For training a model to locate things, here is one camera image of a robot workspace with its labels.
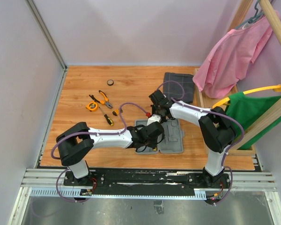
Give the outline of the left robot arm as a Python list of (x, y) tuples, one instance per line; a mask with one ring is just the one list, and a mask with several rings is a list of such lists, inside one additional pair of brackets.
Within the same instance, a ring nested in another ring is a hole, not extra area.
[(154, 148), (160, 136), (164, 137), (164, 129), (158, 121), (120, 130), (98, 130), (87, 127), (86, 122), (79, 122), (56, 138), (52, 157), (60, 159), (62, 165), (70, 169), (79, 186), (86, 186), (91, 174), (83, 158), (89, 151), (107, 147), (136, 150), (144, 146)]

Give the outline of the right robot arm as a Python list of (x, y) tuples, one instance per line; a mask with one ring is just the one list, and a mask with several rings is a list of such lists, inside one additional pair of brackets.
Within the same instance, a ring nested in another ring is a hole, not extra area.
[(207, 163), (203, 168), (203, 183), (212, 188), (219, 183), (224, 171), (224, 160), (228, 148), (236, 138), (237, 131), (220, 107), (201, 108), (183, 101), (168, 99), (160, 90), (154, 91), (149, 98), (152, 112), (162, 120), (181, 119), (200, 127), (205, 146), (208, 147)]

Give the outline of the grey plastic tool case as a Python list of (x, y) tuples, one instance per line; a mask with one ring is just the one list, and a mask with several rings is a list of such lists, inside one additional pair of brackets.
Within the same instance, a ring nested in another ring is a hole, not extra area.
[(184, 151), (183, 137), (184, 131), (180, 127), (179, 120), (167, 120), (162, 124), (164, 128), (165, 138), (157, 145), (157, 151), (152, 148), (144, 146), (135, 151), (138, 155), (152, 155), (152, 154), (177, 154)]

